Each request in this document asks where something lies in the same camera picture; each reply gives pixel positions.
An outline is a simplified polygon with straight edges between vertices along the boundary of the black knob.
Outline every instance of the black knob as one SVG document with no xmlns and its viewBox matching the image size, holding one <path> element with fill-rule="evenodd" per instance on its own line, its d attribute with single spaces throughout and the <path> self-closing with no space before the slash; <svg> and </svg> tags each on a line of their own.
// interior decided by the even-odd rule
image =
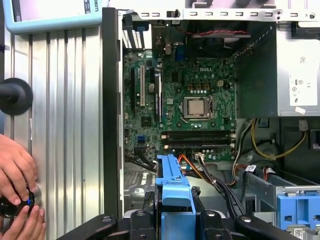
<svg viewBox="0 0 320 240">
<path fill-rule="evenodd" d="M 19 205 L 13 205 L 4 196 L 0 197 L 0 216 L 4 218 L 11 218 L 17 216 L 21 209 L 28 205 L 30 206 L 29 212 L 36 205 L 39 204 L 35 194 L 27 188 L 29 192 L 29 199 L 27 201 L 22 201 Z"/>
<path fill-rule="evenodd" d="M 12 77 L 0 82 L 0 110 L 8 115 L 21 115 L 32 106 L 34 95 L 28 83 Z"/>
</svg>

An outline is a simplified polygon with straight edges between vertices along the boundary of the hand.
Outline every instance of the hand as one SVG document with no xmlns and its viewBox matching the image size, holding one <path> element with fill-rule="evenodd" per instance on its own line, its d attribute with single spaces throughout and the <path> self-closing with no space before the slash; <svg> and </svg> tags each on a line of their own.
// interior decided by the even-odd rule
<svg viewBox="0 0 320 240">
<path fill-rule="evenodd" d="M 30 154 L 18 143 L 0 134 L 0 194 L 12 204 L 19 205 L 21 199 L 27 201 L 29 198 L 26 183 L 32 192 L 36 190 L 36 176 L 36 164 Z"/>
<path fill-rule="evenodd" d="M 39 206 L 34 206 L 30 216 L 28 215 L 29 206 L 24 206 L 11 227 L 1 236 L 0 240 L 44 240 L 46 234 L 45 210 Z"/>
</svg>

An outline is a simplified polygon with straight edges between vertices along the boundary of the yellow wire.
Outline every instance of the yellow wire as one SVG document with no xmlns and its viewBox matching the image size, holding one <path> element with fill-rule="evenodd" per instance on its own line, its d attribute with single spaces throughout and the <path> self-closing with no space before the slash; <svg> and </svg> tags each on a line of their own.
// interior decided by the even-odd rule
<svg viewBox="0 0 320 240">
<path fill-rule="evenodd" d="M 254 149 L 256 150 L 256 152 L 261 155 L 262 157 L 266 158 L 266 159 L 270 159 L 270 160 L 275 160 L 275 159 L 279 159 L 279 158 L 282 158 L 290 153 L 292 153 L 294 150 L 296 150 L 302 143 L 303 141 L 306 139 L 306 136 L 307 136 L 307 132 L 305 131 L 303 133 L 303 137 L 302 139 L 295 145 L 293 146 L 291 149 L 285 151 L 284 153 L 281 153 L 279 155 L 275 155 L 275 156 L 272 156 L 272 155 L 267 155 L 265 153 L 263 153 L 262 151 L 260 151 L 257 147 L 257 144 L 256 144 L 256 140 L 255 140 L 255 127 L 256 127 L 256 122 L 257 122 L 257 119 L 254 119 L 252 121 L 252 124 L 251 124 L 251 139 L 252 139 L 252 145 L 254 147 Z"/>
</svg>

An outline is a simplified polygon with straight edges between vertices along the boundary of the motherboard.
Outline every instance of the motherboard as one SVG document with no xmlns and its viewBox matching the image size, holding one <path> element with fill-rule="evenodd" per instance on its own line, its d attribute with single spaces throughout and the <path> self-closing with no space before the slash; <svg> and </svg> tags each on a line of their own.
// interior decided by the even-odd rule
<svg viewBox="0 0 320 240">
<path fill-rule="evenodd" d="M 236 88 L 233 59 L 154 58 L 151 51 L 123 57 L 125 154 L 201 155 L 234 159 Z"/>
</svg>

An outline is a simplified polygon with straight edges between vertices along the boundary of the blue connector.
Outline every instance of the blue connector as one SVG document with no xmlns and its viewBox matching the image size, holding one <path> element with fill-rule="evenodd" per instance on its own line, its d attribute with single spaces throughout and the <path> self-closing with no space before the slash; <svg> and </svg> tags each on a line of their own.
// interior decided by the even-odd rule
<svg viewBox="0 0 320 240">
<path fill-rule="evenodd" d="M 188 179 L 182 174 L 176 157 L 158 155 L 162 177 L 155 180 L 162 187 L 162 205 L 185 207 L 186 211 L 161 213 L 161 240 L 196 240 L 196 209 Z"/>
<path fill-rule="evenodd" d="M 298 196 L 277 197 L 278 228 L 287 230 L 292 225 L 306 225 L 315 230 L 320 224 L 320 195 L 318 192 Z"/>
<path fill-rule="evenodd" d="M 146 143 L 146 136 L 140 135 L 136 138 L 137 142 L 139 144 L 145 144 Z"/>
</svg>

